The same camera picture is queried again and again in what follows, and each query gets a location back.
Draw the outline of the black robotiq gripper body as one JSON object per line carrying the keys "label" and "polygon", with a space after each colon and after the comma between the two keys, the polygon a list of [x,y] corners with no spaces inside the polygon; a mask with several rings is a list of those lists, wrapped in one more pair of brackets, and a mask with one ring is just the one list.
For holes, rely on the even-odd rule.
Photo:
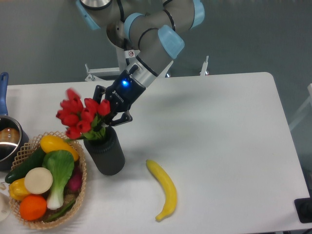
{"label": "black robotiq gripper body", "polygon": [[112,114],[128,111],[138,97],[146,90],[125,70],[106,88],[105,99],[110,103]]}

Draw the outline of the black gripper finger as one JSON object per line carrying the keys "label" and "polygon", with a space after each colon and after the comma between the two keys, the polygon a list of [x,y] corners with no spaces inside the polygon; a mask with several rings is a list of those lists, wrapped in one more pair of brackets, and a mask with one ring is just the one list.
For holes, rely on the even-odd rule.
{"label": "black gripper finger", "polygon": [[104,99],[106,99],[106,87],[97,85],[95,87],[95,91],[93,94],[93,100],[97,103],[101,103]]}
{"label": "black gripper finger", "polygon": [[129,110],[123,112],[119,119],[113,120],[113,118],[113,114],[109,114],[107,117],[104,118],[104,123],[107,126],[119,126],[133,120],[133,117],[131,116]]}

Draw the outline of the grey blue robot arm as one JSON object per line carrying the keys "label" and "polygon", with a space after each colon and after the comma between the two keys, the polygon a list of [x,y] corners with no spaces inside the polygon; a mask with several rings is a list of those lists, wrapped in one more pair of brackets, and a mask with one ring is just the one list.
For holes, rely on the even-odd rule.
{"label": "grey blue robot arm", "polygon": [[94,98],[110,102],[104,124],[117,126],[132,121],[130,108],[139,96],[169,69],[184,48],[179,33],[200,25],[205,18],[199,0],[164,0],[163,10],[147,15],[141,0],[78,0],[76,6],[93,30],[121,23],[118,34],[139,53],[113,84],[95,92]]}

